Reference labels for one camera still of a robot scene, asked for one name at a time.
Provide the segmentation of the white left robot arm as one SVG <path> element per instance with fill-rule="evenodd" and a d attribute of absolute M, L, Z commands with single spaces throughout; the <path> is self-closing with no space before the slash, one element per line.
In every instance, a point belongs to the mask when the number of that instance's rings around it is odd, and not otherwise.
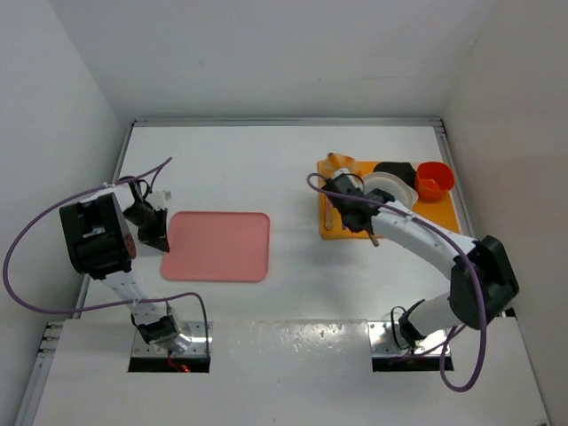
<path fill-rule="evenodd" d="M 169 354 L 191 344 L 172 307 L 153 302 L 133 268 L 139 242 L 162 253 L 167 237 L 168 191 L 143 191 L 138 180 L 107 186 L 59 209 L 67 252 L 79 273 L 112 289 L 130 310 L 143 341 Z"/>

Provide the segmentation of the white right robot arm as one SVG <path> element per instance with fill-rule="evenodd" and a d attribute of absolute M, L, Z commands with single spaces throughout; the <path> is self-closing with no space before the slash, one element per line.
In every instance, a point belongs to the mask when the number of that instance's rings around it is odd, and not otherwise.
<path fill-rule="evenodd" d="M 447 293 L 421 300 L 398 321 L 396 337 L 405 345 L 439 329 L 486 327 L 517 296 L 519 286 L 503 244 L 454 233 L 415 214 L 382 188 L 364 189 L 350 173 L 336 173 L 322 190 L 353 233 L 397 243 L 433 265 L 449 280 Z"/>

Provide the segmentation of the steel cake server wooden handle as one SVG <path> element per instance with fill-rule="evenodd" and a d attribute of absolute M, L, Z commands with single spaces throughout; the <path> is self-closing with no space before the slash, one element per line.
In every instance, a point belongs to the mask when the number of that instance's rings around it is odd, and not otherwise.
<path fill-rule="evenodd" d="M 339 215 L 339 227 L 344 231 L 349 231 L 342 223 L 340 214 L 338 210 L 335 208 L 335 202 L 339 200 L 349 200 L 349 201 L 361 201 L 364 203 L 368 203 L 370 205 L 377 207 L 377 215 L 379 213 L 379 207 L 373 203 L 373 197 L 369 197 L 367 194 L 364 193 L 364 184 L 363 179 L 361 176 L 361 172 L 358 171 L 357 173 L 350 173 L 347 169 L 339 169 L 333 172 L 324 170 L 324 180 L 322 182 L 321 189 L 325 191 L 326 198 L 330 200 L 333 205 L 333 209 Z M 375 236 L 375 231 L 373 234 L 367 234 L 361 232 L 360 234 L 365 235 L 371 243 L 375 246 L 379 246 L 379 241 Z"/>

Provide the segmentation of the golden bread roll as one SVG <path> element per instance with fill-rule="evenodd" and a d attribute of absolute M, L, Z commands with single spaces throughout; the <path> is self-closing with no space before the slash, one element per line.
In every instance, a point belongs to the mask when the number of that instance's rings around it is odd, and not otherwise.
<path fill-rule="evenodd" d="M 339 169 L 347 169 L 350 173 L 357 173 L 358 164 L 355 159 L 350 156 L 328 153 L 324 162 L 324 170 L 333 172 Z"/>

